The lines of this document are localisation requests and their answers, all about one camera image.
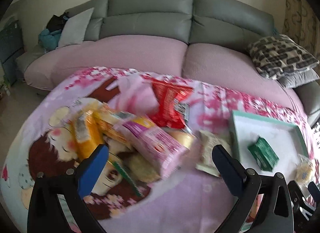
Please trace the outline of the green snack packet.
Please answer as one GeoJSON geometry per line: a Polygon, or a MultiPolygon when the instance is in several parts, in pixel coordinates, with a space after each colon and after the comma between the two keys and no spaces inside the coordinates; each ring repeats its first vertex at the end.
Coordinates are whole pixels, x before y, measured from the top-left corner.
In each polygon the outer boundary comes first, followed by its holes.
{"type": "Polygon", "coordinates": [[[279,157],[263,137],[258,137],[247,149],[262,171],[272,172],[279,161],[279,157]]]}

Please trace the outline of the yellow orange snack bag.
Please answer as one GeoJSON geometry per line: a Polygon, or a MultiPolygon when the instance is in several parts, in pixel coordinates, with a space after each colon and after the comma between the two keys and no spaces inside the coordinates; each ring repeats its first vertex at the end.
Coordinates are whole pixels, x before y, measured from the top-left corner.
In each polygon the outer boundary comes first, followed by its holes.
{"type": "Polygon", "coordinates": [[[76,153],[81,161],[89,158],[97,146],[104,143],[92,110],[83,111],[75,117],[72,127],[76,153]]]}

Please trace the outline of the beige cracker packet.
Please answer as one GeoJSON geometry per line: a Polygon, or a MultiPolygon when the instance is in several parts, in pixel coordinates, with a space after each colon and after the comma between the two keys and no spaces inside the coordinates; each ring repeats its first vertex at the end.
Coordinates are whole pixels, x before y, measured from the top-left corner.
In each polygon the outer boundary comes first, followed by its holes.
{"type": "Polygon", "coordinates": [[[110,108],[107,103],[103,103],[98,107],[97,110],[94,111],[93,117],[100,129],[100,131],[106,135],[107,137],[116,140],[119,143],[122,143],[127,148],[131,149],[130,142],[125,139],[124,135],[120,132],[117,132],[114,126],[121,121],[128,119],[129,117],[133,117],[133,114],[118,111],[110,108]]]}

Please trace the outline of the yellow pudding cup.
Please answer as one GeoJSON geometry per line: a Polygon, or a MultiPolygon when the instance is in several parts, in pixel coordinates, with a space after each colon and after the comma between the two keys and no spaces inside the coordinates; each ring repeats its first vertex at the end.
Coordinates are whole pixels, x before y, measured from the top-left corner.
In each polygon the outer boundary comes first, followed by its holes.
{"type": "Polygon", "coordinates": [[[191,149],[197,140],[195,135],[181,129],[163,128],[163,130],[188,150],[191,149]]]}

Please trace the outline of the purple pink snack bag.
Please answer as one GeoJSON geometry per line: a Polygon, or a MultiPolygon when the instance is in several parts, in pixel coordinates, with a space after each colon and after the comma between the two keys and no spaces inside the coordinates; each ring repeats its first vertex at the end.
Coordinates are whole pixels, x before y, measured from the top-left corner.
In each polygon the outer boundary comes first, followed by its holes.
{"type": "Polygon", "coordinates": [[[170,177],[188,151],[146,116],[129,117],[114,128],[124,135],[162,179],[170,177]]]}

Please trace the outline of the clear cookie packet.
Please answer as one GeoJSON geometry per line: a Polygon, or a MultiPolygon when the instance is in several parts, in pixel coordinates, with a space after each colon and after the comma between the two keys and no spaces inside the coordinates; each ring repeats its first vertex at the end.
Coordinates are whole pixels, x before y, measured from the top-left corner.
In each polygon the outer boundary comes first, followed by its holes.
{"type": "Polygon", "coordinates": [[[299,154],[299,164],[296,167],[295,181],[299,185],[308,186],[313,180],[314,165],[308,157],[299,154]]]}

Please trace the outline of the teal white tray box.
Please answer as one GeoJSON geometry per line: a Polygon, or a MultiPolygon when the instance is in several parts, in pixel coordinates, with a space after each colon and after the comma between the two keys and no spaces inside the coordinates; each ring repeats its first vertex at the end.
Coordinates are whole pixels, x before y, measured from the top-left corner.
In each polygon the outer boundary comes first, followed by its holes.
{"type": "Polygon", "coordinates": [[[294,180],[300,155],[308,156],[308,150],[300,128],[273,118],[232,111],[229,119],[233,158],[244,168],[255,169],[259,174],[273,176],[280,172],[287,182],[294,180]],[[272,172],[263,171],[247,149],[259,137],[264,138],[279,158],[272,172]]]}

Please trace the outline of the grey pillow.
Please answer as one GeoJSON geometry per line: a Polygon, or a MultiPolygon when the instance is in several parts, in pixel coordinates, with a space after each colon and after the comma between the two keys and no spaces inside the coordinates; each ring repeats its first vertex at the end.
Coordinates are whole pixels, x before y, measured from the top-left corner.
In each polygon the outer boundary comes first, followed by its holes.
{"type": "Polygon", "coordinates": [[[306,72],[297,72],[294,75],[280,78],[278,83],[286,89],[293,89],[319,80],[319,75],[311,69],[306,72]]]}

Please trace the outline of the green white candy packet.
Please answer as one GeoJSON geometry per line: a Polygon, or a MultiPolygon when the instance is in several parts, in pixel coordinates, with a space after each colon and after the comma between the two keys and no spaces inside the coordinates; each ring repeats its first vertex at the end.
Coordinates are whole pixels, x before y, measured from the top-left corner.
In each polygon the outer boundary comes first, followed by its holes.
{"type": "Polygon", "coordinates": [[[187,103],[177,103],[175,104],[175,110],[183,117],[185,123],[189,121],[190,107],[187,103]]]}

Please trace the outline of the pink sofa cover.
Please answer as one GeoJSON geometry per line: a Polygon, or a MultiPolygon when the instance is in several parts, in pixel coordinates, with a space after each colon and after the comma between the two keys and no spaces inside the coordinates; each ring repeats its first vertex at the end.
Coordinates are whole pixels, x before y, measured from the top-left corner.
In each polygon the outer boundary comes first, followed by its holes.
{"type": "Polygon", "coordinates": [[[65,78],[89,67],[151,71],[202,81],[258,96],[301,114],[304,108],[292,89],[258,75],[249,56],[218,45],[147,35],[119,35],[85,41],[48,52],[25,70],[28,85],[52,90],[65,78]]]}

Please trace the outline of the black white patterned pillow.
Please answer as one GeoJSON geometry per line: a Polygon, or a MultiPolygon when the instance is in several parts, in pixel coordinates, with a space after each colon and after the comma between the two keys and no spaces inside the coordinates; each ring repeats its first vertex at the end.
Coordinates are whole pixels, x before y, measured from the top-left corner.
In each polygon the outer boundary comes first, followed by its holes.
{"type": "Polygon", "coordinates": [[[247,51],[258,74],[269,80],[307,72],[319,64],[308,50],[283,34],[250,43],[247,51]]]}

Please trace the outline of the red snack bag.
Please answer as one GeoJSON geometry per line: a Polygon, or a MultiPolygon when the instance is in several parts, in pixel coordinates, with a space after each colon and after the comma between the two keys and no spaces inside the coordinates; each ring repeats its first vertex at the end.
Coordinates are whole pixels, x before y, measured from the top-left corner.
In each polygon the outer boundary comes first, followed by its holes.
{"type": "Polygon", "coordinates": [[[151,85],[159,106],[149,118],[159,127],[183,129],[185,121],[175,110],[175,105],[186,100],[193,93],[193,88],[156,79],[152,80],[151,85]]]}

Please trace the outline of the teal clothing pile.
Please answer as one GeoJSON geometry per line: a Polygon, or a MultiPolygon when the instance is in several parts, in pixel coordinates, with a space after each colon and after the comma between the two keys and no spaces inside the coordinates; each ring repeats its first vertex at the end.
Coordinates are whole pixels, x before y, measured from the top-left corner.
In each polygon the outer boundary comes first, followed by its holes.
{"type": "Polygon", "coordinates": [[[62,30],[50,32],[49,29],[44,29],[39,35],[39,44],[46,50],[52,51],[58,47],[58,43],[61,37],[62,30]]]}

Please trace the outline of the grey cabinet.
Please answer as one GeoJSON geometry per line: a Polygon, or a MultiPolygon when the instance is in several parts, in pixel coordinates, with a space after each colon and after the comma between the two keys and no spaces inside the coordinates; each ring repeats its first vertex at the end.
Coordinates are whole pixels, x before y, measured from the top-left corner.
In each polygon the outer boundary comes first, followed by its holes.
{"type": "Polygon", "coordinates": [[[1,30],[1,66],[4,79],[10,85],[17,81],[16,59],[22,54],[24,54],[22,29],[18,20],[15,20],[1,30]]]}

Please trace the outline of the light grey cushion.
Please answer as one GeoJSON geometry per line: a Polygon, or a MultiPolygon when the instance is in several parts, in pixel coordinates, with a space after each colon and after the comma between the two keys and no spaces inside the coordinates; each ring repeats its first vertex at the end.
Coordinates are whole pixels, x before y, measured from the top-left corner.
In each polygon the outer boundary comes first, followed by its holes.
{"type": "Polygon", "coordinates": [[[78,45],[84,41],[86,29],[93,11],[94,8],[87,9],[67,20],[58,42],[58,48],[78,45]]]}

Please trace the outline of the patterned beige curtain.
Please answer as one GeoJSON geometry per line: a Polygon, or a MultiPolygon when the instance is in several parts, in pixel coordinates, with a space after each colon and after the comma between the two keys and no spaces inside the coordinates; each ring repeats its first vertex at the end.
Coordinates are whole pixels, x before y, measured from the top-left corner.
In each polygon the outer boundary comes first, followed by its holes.
{"type": "Polygon", "coordinates": [[[286,0],[283,33],[319,59],[319,20],[307,0],[286,0]]]}

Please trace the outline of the grey sofa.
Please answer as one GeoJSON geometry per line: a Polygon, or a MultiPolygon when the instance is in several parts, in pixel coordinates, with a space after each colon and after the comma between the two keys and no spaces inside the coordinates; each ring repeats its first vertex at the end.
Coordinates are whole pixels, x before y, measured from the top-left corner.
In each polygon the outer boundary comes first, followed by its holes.
{"type": "MultiPolygon", "coordinates": [[[[272,15],[236,0],[90,0],[66,13],[71,18],[90,8],[94,11],[83,42],[147,35],[187,45],[218,45],[249,56],[248,45],[274,31],[272,15]]],[[[33,61],[48,52],[35,46],[19,56],[16,63],[22,77],[33,61]]],[[[292,90],[309,123],[315,123],[319,118],[319,84],[313,81],[292,90]]]]}

